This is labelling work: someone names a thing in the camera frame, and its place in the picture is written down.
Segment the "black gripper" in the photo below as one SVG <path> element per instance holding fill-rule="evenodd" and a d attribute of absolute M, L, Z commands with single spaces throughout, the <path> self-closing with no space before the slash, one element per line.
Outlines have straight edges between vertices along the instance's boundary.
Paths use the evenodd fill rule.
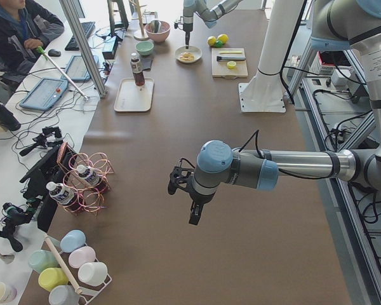
<path fill-rule="evenodd" d="M 204 201 L 193 200 L 190 207 L 189 224 L 198 225 L 202 216 Z"/>
<path fill-rule="evenodd" d="M 185 32 L 185 46 L 190 45 L 190 38 L 191 38 L 191 33 L 190 32 Z"/>

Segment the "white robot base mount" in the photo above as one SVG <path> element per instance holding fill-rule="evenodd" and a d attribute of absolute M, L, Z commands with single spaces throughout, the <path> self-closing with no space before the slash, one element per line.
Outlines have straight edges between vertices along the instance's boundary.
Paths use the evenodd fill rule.
<path fill-rule="evenodd" d="M 276 1 L 265 33 L 257 73 L 239 84 L 242 112 L 286 112 L 281 83 L 284 60 L 305 10 L 305 1 Z"/>

